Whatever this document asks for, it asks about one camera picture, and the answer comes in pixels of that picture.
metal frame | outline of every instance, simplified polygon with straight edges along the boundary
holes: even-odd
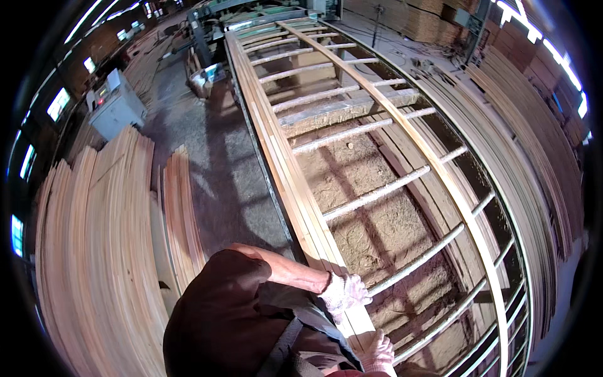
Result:
[[[421,94],[423,95],[423,97],[427,101],[429,101],[430,104],[432,105],[432,107],[429,108],[429,113],[437,112],[438,115],[444,119],[444,124],[447,127],[449,127],[458,136],[458,138],[464,143],[463,147],[459,148],[458,150],[452,151],[451,153],[446,155],[445,158],[443,157],[442,159],[435,159],[435,160],[433,158],[428,158],[428,161],[429,161],[428,165],[426,165],[422,168],[419,168],[413,172],[410,172],[405,177],[400,178],[396,182],[394,182],[390,185],[384,186],[382,188],[377,188],[373,192],[369,192],[369,193],[357,198],[356,200],[353,200],[350,203],[346,203],[346,204],[340,206],[339,208],[335,208],[335,209],[325,212],[323,214],[323,218],[326,221],[332,220],[333,218],[335,218],[343,213],[353,211],[354,209],[359,208],[359,207],[371,202],[375,198],[381,197],[385,194],[389,194],[389,193],[397,190],[398,188],[403,187],[405,184],[408,184],[412,180],[417,179],[420,176],[428,173],[433,168],[435,168],[436,173],[439,176],[442,176],[443,174],[445,175],[445,173],[443,173],[443,171],[442,171],[443,167],[441,164],[448,160],[452,160],[453,158],[459,156],[460,154],[465,153],[466,151],[469,151],[470,154],[473,156],[473,158],[478,161],[479,166],[482,168],[482,173],[484,173],[486,175],[488,182],[490,184],[490,187],[492,188],[491,192],[487,195],[487,197],[484,198],[483,201],[480,202],[480,204],[473,211],[470,211],[470,213],[463,212],[462,208],[463,207],[466,208],[466,203],[461,205],[458,202],[459,201],[458,196],[455,197],[453,195],[452,198],[453,198],[453,200],[455,200],[455,202],[459,206],[459,210],[461,211],[461,213],[464,217],[464,222],[460,223],[455,228],[453,228],[453,230],[448,235],[446,235],[438,243],[438,245],[436,245],[432,249],[428,250],[428,252],[426,252],[423,256],[420,256],[418,258],[419,260],[412,261],[408,266],[406,266],[402,270],[398,271],[398,273],[396,273],[394,276],[386,279],[384,282],[377,284],[375,287],[371,287],[371,289],[370,289],[371,295],[374,295],[374,294],[386,289],[387,287],[391,286],[395,282],[397,282],[400,279],[407,276],[410,272],[412,272],[414,269],[416,269],[418,266],[420,266],[422,263],[424,263],[426,260],[428,260],[431,256],[435,255],[437,252],[439,252],[441,249],[443,249],[443,247],[445,245],[447,245],[448,243],[450,243],[454,239],[454,237],[457,234],[459,234],[460,231],[462,231],[463,228],[465,228],[466,226],[470,226],[470,229],[473,231],[472,234],[474,236],[482,237],[481,233],[479,233],[479,229],[478,229],[478,233],[476,234],[475,221],[472,219],[473,219],[473,217],[477,216],[477,214],[479,214],[486,207],[486,205],[490,201],[492,201],[492,199],[494,199],[495,197],[499,200],[503,214],[505,215],[505,219],[506,219],[507,223],[510,225],[509,229],[511,229],[512,239],[507,244],[505,249],[501,251],[501,253],[499,254],[499,257],[496,259],[496,261],[492,261],[491,259],[488,261],[488,259],[486,259],[486,256],[487,256],[487,258],[489,258],[489,255],[484,255],[484,253],[480,249],[480,246],[478,243],[478,250],[481,251],[480,257],[482,258],[484,265],[487,265],[488,263],[491,264],[491,267],[489,269],[488,268],[486,269],[487,270],[486,277],[484,277],[471,290],[471,292],[466,296],[466,298],[464,300],[462,300],[459,304],[457,304],[456,307],[454,307],[453,310],[451,310],[448,314],[446,314],[444,316],[444,318],[437,321],[436,324],[431,326],[427,331],[422,333],[415,340],[413,340],[410,343],[407,343],[403,347],[402,352],[399,352],[396,355],[396,361],[403,360],[407,356],[411,355],[412,353],[416,352],[417,350],[419,350],[422,347],[424,347],[425,345],[427,345],[432,338],[434,338],[439,332],[443,331],[447,327],[447,325],[449,325],[452,321],[454,321],[456,318],[458,318],[458,316],[460,314],[462,314],[462,312],[464,312],[464,310],[472,302],[475,295],[485,286],[485,283],[488,280],[490,282],[491,287],[494,285],[494,287],[491,288],[492,289],[491,293],[494,297],[495,307],[497,308],[498,323],[500,325],[505,324],[506,326],[498,326],[499,327],[499,330],[498,330],[499,336],[495,339],[494,342],[492,342],[492,344],[490,344],[488,346],[488,349],[482,353],[482,355],[478,358],[478,360],[476,360],[476,362],[474,362],[473,365],[470,366],[464,372],[464,374],[467,375],[467,374],[471,373],[475,368],[477,368],[477,366],[479,366],[479,363],[481,363],[486,358],[486,356],[491,352],[491,350],[495,347],[495,345],[498,344],[499,342],[501,342],[503,347],[500,348],[500,356],[497,357],[494,361],[492,361],[490,363],[490,365],[488,366],[488,369],[491,368],[496,363],[496,361],[505,360],[504,363],[500,363],[500,375],[501,376],[507,375],[507,363],[506,363],[507,352],[508,352],[508,350],[507,350],[507,339],[508,339],[507,331],[508,330],[507,329],[509,326],[511,326],[514,319],[516,318],[518,313],[522,310],[522,308],[524,308],[523,304],[527,302],[527,305],[525,306],[526,314],[522,317],[523,319],[522,319],[521,323],[516,327],[516,330],[514,331],[512,337],[510,338],[511,341],[513,341],[517,337],[517,335],[520,331],[520,328],[523,326],[524,322],[527,322],[527,319],[529,318],[529,322],[528,322],[529,326],[526,329],[524,345],[519,349],[519,351],[517,351],[517,353],[515,355],[512,355],[512,359],[511,359],[511,362],[514,362],[519,357],[519,354],[525,350],[525,352],[524,352],[525,356],[522,359],[522,361],[523,361],[522,367],[525,371],[525,366],[526,366],[525,361],[526,361],[527,357],[529,357],[529,351],[530,351],[529,348],[530,348],[530,344],[531,344],[531,328],[532,328],[532,322],[533,322],[532,315],[531,315],[531,303],[532,303],[533,298],[531,295],[531,290],[529,289],[531,286],[531,282],[529,281],[529,270],[528,270],[528,266],[526,264],[525,255],[523,254],[522,240],[517,233],[514,222],[510,221],[510,219],[513,219],[513,218],[507,209],[507,203],[505,201],[505,198],[500,193],[499,185],[494,180],[491,171],[487,168],[487,166],[485,166],[484,162],[479,158],[479,156],[475,152],[475,149],[471,145],[470,141],[462,133],[462,130],[458,127],[458,125],[456,123],[454,123],[454,121],[450,118],[449,114],[446,113],[445,111],[443,111],[441,106],[438,103],[435,103],[431,98],[429,98],[425,94],[425,92],[422,90],[420,85],[412,77],[407,75],[400,68],[398,68],[396,65],[394,65],[391,61],[387,60],[385,57],[378,54],[376,51],[372,50],[370,47],[368,47],[364,43],[348,36],[342,30],[334,27],[333,25],[328,24],[327,22],[319,21],[319,23],[327,26],[328,28],[331,29],[331,31],[337,31],[338,34],[343,39],[352,41],[352,43],[339,43],[336,45],[322,46],[322,45],[317,44],[312,39],[308,38],[308,36],[305,36],[304,34],[302,34],[300,30],[295,30],[291,27],[291,25],[288,25],[283,22],[276,22],[276,24],[280,28],[274,28],[274,29],[276,31],[278,31],[278,30],[289,31],[289,33],[292,34],[292,36],[297,36],[297,38],[295,38],[295,39],[298,39],[299,41],[302,41],[311,47],[311,49],[303,49],[303,50],[305,50],[303,52],[301,50],[296,50],[295,54],[301,54],[301,53],[306,53],[306,52],[311,52],[311,51],[322,52],[325,56],[327,56],[333,62],[333,64],[336,67],[346,71],[346,73],[350,74],[352,76],[352,78],[354,78],[359,83],[360,87],[367,90],[370,93],[370,95],[375,99],[376,103],[378,102],[381,106],[384,106],[386,108],[386,111],[392,116],[392,118],[394,118],[393,121],[398,123],[403,129],[410,127],[411,131],[412,131],[413,130],[412,126],[410,126],[410,124],[408,124],[408,122],[407,122],[407,119],[409,118],[408,115],[402,115],[395,107],[393,107],[393,108],[392,108],[392,106],[388,107],[387,103],[389,101],[385,97],[381,98],[379,96],[379,92],[372,91],[375,88],[375,85],[374,85],[375,83],[369,83],[364,78],[363,78],[364,81],[362,81],[358,77],[355,77],[354,71],[350,70],[351,66],[348,65],[347,62],[344,62],[341,59],[339,59],[335,54],[333,54],[329,50],[340,49],[340,48],[360,47],[365,52],[369,52],[369,54],[371,54],[373,56],[373,58],[370,58],[371,59],[370,63],[374,63],[374,59],[378,59],[380,64],[384,64],[387,68],[389,68],[389,70],[395,72],[399,76],[399,79],[407,81],[410,86],[418,89],[421,92]],[[294,55],[294,54],[291,54],[291,53],[279,54],[279,57],[274,57],[271,60],[282,59],[282,58],[285,58],[285,57],[288,57],[291,55]],[[258,62],[258,60],[256,60],[255,62],[250,62],[250,66],[261,64],[261,63],[263,63],[263,62]],[[342,88],[342,89],[355,90],[356,88],[354,86],[353,89],[352,89],[352,87]],[[310,101],[309,98],[302,98],[302,100],[300,101],[300,103],[311,103],[311,102],[312,101]],[[377,124],[369,124],[369,125],[363,126],[363,128],[360,128],[360,131],[356,131],[355,129],[351,130],[351,131],[354,133],[366,132],[367,129],[370,129],[372,127],[374,127],[374,128],[382,127],[385,124],[391,124],[393,121],[390,120],[388,122],[385,122],[384,124],[381,124],[381,122],[377,122]],[[410,136],[411,136],[411,138],[417,138],[416,135],[410,135]],[[304,151],[313,150],[313,149],[318,148],[320,145],[326,145],[328,142],[331,142],[331,141],[334,141],[337,139],[341,139],[341,137],[343,137],[343,136],[341,136],[341,134],[336,134],[336,135],[330,136],[329,138],[324,138],[322,140],[319,139],[315,142],[310,143],[309,145],[302,145],[300,147],[295,148],[293,150],[293,153],[302,153]],[[433,152],[429,151],[429,147],[427,147],[427,149],[426,149],[425,146],[420,145],[420,143],[417,144],[417,148],[426,157],[428,157],[428,155],[430,155],[430,154],[433,155]],[[454,188],[454,184],[452,184],[452,186],[451,186],[449,182],[445,181],[445,179],[444,179],[444,183],[445,183],[445,185],[447,185],[446,188],[448,190]],[[500,306],[500,303],[502,302],[502,293],[500,292],[500,287],[498,286],[498,288],[497,288],[497,285],[498,285],[497,277],[496,277],[496,273],[494,272],[494,269],[500,265],[503,258],[506,257],[508,252],[513,248],[513,245],[515,246],[515,250],[517,252],[517,257],[520,259],[521,262],[523,262],[522,263],[523,264],[522,274],[524,276],[524,280],[518,285],[518,287],[516,288],[515,295],[507,303],[507,305],[504,305],[505,308],[503,309]],[[517,295],[519,295],[520,291],[522,290],[522,288],[524,288],[524,286],[525,286],[526,293],[522,296],[520,302],[517,304],[517,308],[516,308],[515,312],[513,313],[513,315],[511,316],[511,319],[509,321],[507,321],[504,313],[506,312],[506,310],[508,308],[510,308],[511,304],[515,301],[515,299],[517,298]],[[503,313],[503,318],[504,318],[503,322],[501,322],[501,312]],[[487,333],[477,343],[477,345],[468,353],[468,355],[465,358],[463,358],[463,362],[457,363],[451,371],[447,372],[447,374],[446,374],[447,376],[449,376],[452,372],[454,372],[457,368],[459,368],[465,361],[469,360],[469,358],[480,348],[480,346],[483,345],[485,339],[494,331],[494,327],[497,327],[497,326],[496,325],[491,326],[490,329],[488,329]]]

strap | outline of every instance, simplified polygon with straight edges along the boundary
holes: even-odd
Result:
[[[300,331],[302,331],[303,323],[296,317],[289,322],[279,340],[276,342],[268,358],[262,364],[262,367],[257,373],[257,377],[274,377],[278,374],[280,368],[285,361],[289,360],[291,347],[295,343]]]

window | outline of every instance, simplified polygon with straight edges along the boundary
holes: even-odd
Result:
[[[13,215],[11,224],[11,233],[13,239],[13,251],[20,257],[23,257],[23,223]]]
[[[85,65],[86,69],[88,70],[88,72],[90,72],[90,73],[94,72],[94,70],[96,69],[96,66],[94,65],[94,62],[92,61],[91,57],[84,60],[84,65]]]
[[[33,145],[30,144],[30,147],[27,149],[27,153],[25,153],[23,164],[21,165],[21,173],[19,174],[21,178],[25,180],[30,178],[31,167],[34,165],[35,160],[36,151],[34,150]]]
[[[67,106],[69,99],[71,98],[69,94],[67,94],[65,88],[61,88],[57,96],[54,97],[54,100],[48,107],[48,110],[46,110],[46,112],[48,113],[48,115],[50,115],[53,121],[57,121],[58,117],[63,112],[63,109],[65,108],[65,106]]]
[[[125,29],[122,29],[119,33],[117,33],[117,38],[119,38],[119,40],[124,40],[125,37],[126,37]]]

worker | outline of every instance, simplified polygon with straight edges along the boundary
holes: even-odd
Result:
[[[176,303],[163,338],[166,371],[170,377],[395,376],[393,345],[382,330],[356,356],[330,320],[340,324],[345,310],[371,301],[358,275],[232,244],[208,260]]]

concrete floor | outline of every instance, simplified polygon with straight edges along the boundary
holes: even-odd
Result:
[[[199,100],[185,85],[183,56],[161,62],[150,90],[153,100],[142,134],[155,142],[151,189],[156,189],[156,167],[165,167],[184,144],[206,256],[242,242],[292,258],[230,79],[218,82],[208,100]]]

